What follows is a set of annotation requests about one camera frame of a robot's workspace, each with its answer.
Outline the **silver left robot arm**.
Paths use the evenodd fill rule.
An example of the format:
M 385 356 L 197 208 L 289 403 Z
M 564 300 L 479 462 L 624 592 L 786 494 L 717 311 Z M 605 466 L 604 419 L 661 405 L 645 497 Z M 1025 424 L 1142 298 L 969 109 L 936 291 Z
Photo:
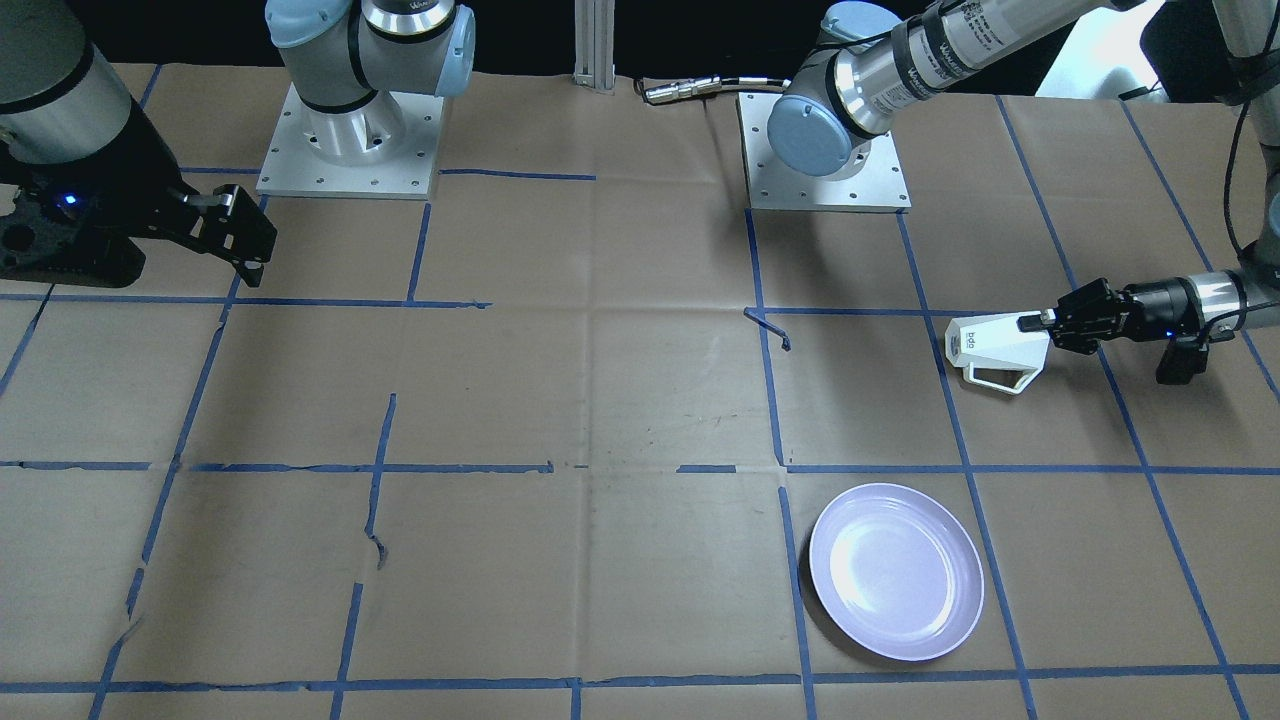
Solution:
M 1129 1 L 933 1 L 901 19 L 872 3 L 838 3 L 820 22 L 813 50 L 765 123 L 765 137 L 790 169 L 829 177 L 886 136 L 897 115 L 941 94 L 974 88 L 989 68 L 1006 69 L 1029 47 L 1100 10 Z M 1267 168 L 1265 200 L 1277 213 L 1277 4 L 1215 1 L 1228 49 L 1222 104 L 1254 119 Z M 1018 338 L 1041 336 L 1059 348 L 1092 354 L 1106 340 L 1166 340 L 1201 351 L 1247 328 L 1277 324 L 1277 218 L 1258 237 L 1231 237 L 1238 265 L 1201 278 L 1115 290 L 1102 281 L 1044 311 L 1018 313 Z

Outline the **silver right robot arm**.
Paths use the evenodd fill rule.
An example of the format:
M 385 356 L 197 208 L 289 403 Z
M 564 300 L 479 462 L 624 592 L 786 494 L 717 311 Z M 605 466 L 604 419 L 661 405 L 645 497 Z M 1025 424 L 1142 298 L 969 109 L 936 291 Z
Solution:
M 271 42 L 324 161 L 365 164 L 404 140 L 394 94 L 468 86 L 475 17 L 454 1 L 270 1 Z M 200 193 L 64 1 L 3 4 L 3 278 L 124 288 L 166 240 L 260 284 L 276 228 L 238 184 Z

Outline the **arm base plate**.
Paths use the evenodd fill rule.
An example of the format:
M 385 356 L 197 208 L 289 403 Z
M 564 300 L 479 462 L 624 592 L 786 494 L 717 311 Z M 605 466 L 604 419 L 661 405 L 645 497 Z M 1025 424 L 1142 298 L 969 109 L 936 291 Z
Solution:
M 860 141 L 826 108 L 782 94 L 740 94 L 748 205 L 782 211 L 908 211 L 891 135 Z
M 288 90 L 256 188 L 273 197 L 428 201 L 434 190 L 447 101 L 380 92 L 330 114 Z

